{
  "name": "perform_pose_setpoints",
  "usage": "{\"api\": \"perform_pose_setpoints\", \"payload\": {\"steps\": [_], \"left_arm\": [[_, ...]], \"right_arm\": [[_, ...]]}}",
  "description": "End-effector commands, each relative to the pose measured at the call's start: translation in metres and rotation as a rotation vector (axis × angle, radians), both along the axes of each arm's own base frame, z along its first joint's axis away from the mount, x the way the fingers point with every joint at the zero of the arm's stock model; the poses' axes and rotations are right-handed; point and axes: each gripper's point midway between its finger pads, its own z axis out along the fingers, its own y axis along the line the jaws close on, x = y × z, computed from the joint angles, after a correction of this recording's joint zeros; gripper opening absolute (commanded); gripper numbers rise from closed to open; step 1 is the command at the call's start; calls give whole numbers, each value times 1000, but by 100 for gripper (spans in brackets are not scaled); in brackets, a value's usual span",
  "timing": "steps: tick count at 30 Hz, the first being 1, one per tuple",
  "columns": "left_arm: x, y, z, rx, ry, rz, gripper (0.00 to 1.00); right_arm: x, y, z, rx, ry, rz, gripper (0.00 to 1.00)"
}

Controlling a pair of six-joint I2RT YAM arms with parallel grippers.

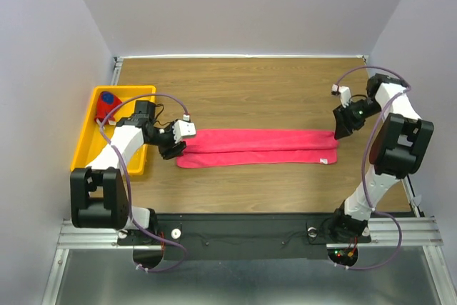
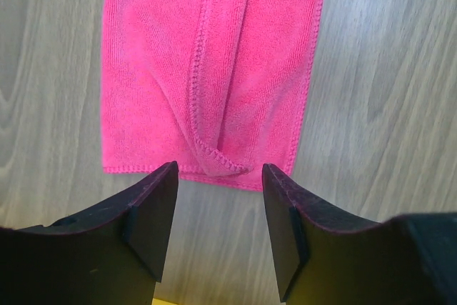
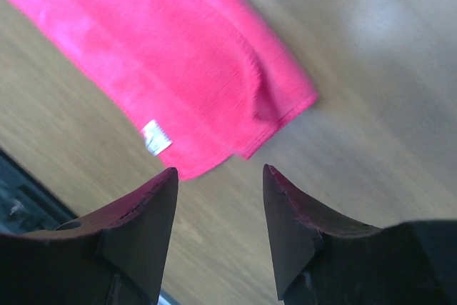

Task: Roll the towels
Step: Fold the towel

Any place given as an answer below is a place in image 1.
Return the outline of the pink towel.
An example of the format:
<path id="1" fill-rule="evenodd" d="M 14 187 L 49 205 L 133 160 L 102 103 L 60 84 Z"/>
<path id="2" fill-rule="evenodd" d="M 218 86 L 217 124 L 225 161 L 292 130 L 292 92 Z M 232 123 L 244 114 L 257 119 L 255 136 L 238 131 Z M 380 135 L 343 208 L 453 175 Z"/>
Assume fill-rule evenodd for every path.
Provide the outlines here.
<path id="1" fill-rule="evenodd" d="M 184 169 L 247 164 L 328 164 L 337 162 L 332 131 L 285 129 L 203 129 L 186 141 L 176 160 Z"/>

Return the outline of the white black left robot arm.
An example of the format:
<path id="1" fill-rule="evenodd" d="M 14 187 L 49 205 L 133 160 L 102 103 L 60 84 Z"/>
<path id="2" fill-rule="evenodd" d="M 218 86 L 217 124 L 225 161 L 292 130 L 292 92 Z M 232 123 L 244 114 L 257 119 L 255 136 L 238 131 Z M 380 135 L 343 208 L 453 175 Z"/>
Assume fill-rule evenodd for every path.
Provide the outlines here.
<path id="1" fill-rule="evenodd" d="M 196 126 L 188 113 L 164 128 L 156 125 L 156 104 L 135 102 L 134 112 L 121 118 L 99 155 L 70 174 L 71 221 L 76 228 L 134 230 L 142 243 L 159 235 L 154 210 L 131 204 L 127 166 L 147 145 L 156 146 L 164 160 L 182 156 L 186 140 L 195 137 Z"/>

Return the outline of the red and blue patterned towel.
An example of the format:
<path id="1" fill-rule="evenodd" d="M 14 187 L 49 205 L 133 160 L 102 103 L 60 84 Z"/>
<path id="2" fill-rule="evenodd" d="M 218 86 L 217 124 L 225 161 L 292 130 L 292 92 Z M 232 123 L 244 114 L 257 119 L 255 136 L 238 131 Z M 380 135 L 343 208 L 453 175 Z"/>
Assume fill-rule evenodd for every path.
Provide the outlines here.
<path id="1" fill-rule="evenodd" d="M 113 112 L 111 115 L 111 111 L 113 111 L 119 104 L 121 104 L 121 100 L 115 94 L 112 94 L 109 91 L 102 91 L 99 95 L 99 98 L 96 102 L 96 114 L 94 117 L 94 121 L 97 124 L 100 124 L 104 119 L 107 119 L 106 123 L 108 125 L 115 125 L 116 120 L 114 118 Z"/>

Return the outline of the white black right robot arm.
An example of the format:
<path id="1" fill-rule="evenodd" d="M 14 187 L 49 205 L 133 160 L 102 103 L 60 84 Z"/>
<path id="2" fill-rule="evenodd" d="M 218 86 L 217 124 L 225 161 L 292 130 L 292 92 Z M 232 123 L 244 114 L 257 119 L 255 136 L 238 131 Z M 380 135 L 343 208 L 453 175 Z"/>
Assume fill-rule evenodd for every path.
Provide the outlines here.
<path id="1" fill-rule="evenodd" d="M 367 118 L 378 117 L 363 153 L 361 183 L 328 224 L 337 241 L 367 235 L 368 220 L 386 192 L 421 166 L 434 125 L 413 109 L 410 89 L 407 81 L 387 75 L 385 69 L 368 79 L 366 95 L 358 101 L 346 86 L 335 83 L 331 88 L 341 101 L 333 110 L 336 140 L 361 129 Z"/>

